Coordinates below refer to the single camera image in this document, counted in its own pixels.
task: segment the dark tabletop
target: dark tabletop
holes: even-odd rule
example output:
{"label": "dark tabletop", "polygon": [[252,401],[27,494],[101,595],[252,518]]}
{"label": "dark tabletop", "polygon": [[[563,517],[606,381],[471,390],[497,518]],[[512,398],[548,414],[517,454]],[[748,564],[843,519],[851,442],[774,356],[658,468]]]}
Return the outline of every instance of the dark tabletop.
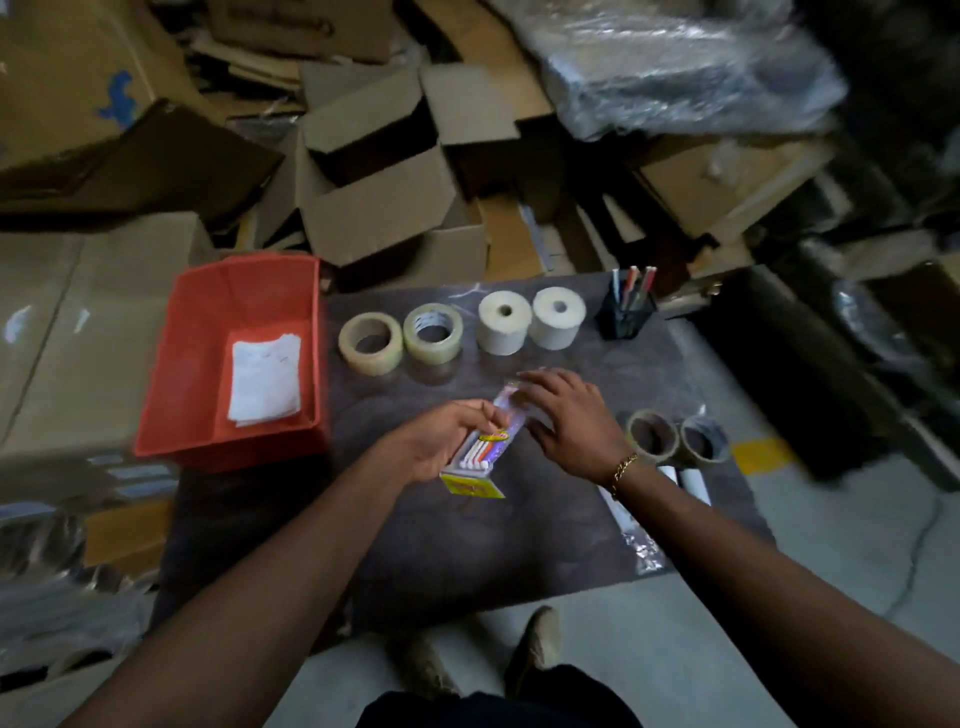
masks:
{"label": "dark tabletop", "polygon": [[[518,371],[564,367],[603,392],[621,423],[640,408],[678,420],[703,398],[664,321],[655,316],[634,341],[605,342],[592,315],[609,277],[531,279],[473,286],[365,292],[326,299],[332,444],[323,456],[210,475],[185,471],[160,572],[154,625],[213,581],[320,493],[380,435],[450,399],[492,399]],[[513,356],[476,346],[476,311],[485,295],[509,289],[533,300],[544,287],[571,288],[588,318],[573,346],[548,352],[528,340]],[[409,354],[392,373],[361,376],[337,352],[351,317],[383,311],[403,323],[422,303],[447,303],[464,319],[463,351],[428,367]],[[733,462],[704,473],[713,505],[761,536],[773,536]],[[570,594],[638,578],[628,548],[597,489],[561,471],[522,433],[497,463],[503,500],[458,497],[440,480],[411,486],[374,542],[331,630],[392,632],[480,610]]]}

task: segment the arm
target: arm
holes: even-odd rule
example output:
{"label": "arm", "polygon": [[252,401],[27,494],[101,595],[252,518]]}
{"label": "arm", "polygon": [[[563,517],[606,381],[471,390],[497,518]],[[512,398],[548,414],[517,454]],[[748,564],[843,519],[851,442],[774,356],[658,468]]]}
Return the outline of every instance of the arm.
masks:
{"label": "arm", "polygon": [[140,645],[62,725],[262,725],[403,488],[436,477],[473,429],[502,426],[504,413],[472,400],[386,435]]}
{"label": "arm", "polygon": [[[568,473],[610,487],[633,454],[599,390],[563,370],[522,375],[553,421],[531,432]],[[798,725],[956,726],[960,667],[635,462],[620,501],[660,544]]]}

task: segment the beige shoe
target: beige shoe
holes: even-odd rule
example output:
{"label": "beige shoe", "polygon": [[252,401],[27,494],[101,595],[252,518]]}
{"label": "beige shoe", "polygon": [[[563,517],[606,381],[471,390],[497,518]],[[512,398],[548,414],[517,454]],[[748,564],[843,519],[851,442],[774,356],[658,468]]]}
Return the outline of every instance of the beige shoe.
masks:
{"label": "beige shoe", "polygon": [[428,700],[435,700],[441,695],[462,697],[460,688],[446,671],[440,655],[423,635],[416,635],[403,646],[400,666],[410,692]]}
{"label": "beige shoe", "polygon": [[520,694],[531,669],[550,669],[560,663],[560,643],[560,613],[553,607],[540,607],[527,622],[503,676],[508,699],[515,700]]}

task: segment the forearm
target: forearm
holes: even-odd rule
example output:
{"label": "forearm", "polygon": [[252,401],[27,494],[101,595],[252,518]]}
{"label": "forearm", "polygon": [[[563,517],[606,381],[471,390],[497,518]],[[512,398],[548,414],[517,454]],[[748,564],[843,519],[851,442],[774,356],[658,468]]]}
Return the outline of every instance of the forearm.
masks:
{"label": "forearm", "polygon": [[859,606],[655,469],[621,501],[800,725],[956,725],[960,667]]}
{"label": "forearm", "polygon": [[362,458],[145,641],[63,725],[262,725],[401,489],[395,474]]}

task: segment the yellow floor tape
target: yellow floor tape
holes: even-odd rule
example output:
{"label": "yellow floor tape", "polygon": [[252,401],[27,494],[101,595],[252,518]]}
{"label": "yellow floor tape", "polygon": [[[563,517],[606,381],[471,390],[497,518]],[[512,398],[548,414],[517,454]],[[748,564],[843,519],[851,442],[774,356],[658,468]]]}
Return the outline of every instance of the yellow floor tape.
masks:
{"label": "yellow floor tape", "polygon": [[745,475],[771,473],[797,462],[797,456],[779,437],[751,440],[732,446],[733,459]]}

